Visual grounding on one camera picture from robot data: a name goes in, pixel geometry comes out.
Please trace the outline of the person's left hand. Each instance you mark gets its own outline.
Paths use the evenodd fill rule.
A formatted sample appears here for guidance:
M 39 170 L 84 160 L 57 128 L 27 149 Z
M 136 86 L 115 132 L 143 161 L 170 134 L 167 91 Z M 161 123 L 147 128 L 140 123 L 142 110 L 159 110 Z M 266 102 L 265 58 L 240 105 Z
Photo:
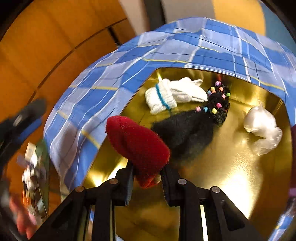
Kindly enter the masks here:
M 16 215 L 16 226 L 20 234 L 25 235 L 29 240 L 34 235 L 37 227 L 29 217 L 27 209 L 14 196 L 10 197 L 10 209 Z

